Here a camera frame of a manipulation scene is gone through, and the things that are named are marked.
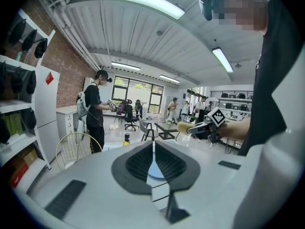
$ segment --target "floor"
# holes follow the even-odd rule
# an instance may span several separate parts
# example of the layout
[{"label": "floor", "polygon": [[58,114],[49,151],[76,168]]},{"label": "floor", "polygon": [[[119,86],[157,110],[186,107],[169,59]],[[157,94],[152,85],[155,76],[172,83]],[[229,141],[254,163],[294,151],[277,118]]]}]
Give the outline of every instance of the floor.
[{"label": "floor", "polygon": [[[137,131],[134,131],[134,130],[125,131],[124,120],[121,124],[121,120],[119,121],[118,119],[116,119],[116,121],[114,122],[114,119],[115,118],[113,118],[113,117],[106,117],[106,116],[104,117],[105,143],[122,143],[123,144],[125,132],[130,133],[130,142],[132,144],[141,142],[143,132],[141,132],[140,129],[138,129]],[[156,126],[154,125],[155,121],[148,121],[148,122],[151,122],[153,129],[156,129]],[[179,136],[177,138],[177,142],[182,146],[196,148],[196,149],[200,149],[200,150],[209,149],[209,147],[210,147],[210,142],[207,143],[206,140],[194,139],[190,135],[186,136],[182,133],[179,134]],[[216,144],[215,146],[212,147],[212,149],[210,149],[211,152],[220,152],[220,153],[224,153],[224,150],[225,150],[225,145],[222,145],[222,144]],[[237,154],[237,151],[233,150],[230,155],[236,155],[236,154]],[[59,153],[57,160],[61,167],[65,166],[63,163],[62,157],[61,157],[61,153]],[[39,189],[42,186],[44,186],[48,182],[49,179],[51,179],[52,177],[54,177],[55,175],[57,175],[58,173],[61,172],[59,165],[57,164],[57,160],[54,159],[50,163],[50,165],[52,167],[50,170],[45,168],[44,170],[41,171],[41,173],[36,178],[36,180],[33,182],[33,184],[31,185],[30,189],[27,192],[27,194],[30,197],[32,197],[37,191],[39,191]]]}]

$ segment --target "white cabinet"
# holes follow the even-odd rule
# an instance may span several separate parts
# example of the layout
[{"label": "white cabinet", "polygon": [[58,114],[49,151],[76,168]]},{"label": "white cabinet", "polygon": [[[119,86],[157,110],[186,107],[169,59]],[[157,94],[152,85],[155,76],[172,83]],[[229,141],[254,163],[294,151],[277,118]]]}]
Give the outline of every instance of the white cabinet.
[{"label": "white cabinet", "polygon": [[77,106],[67,106],[56,109],[57,126],[59,137],[62,139],[64,136],[74,132],[77,127]]}]

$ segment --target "bottle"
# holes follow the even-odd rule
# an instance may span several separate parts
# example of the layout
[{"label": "bottle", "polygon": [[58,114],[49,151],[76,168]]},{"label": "bottle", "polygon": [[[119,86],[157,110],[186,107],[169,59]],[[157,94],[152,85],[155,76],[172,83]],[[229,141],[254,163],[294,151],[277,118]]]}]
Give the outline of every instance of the bottle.
[{"label": "bottle", "polygon": [[129,141],[129,136],[130,134],[128,132],[125,133],[125,140],[123,142],[123,146],[129,145],[130,141]]}]

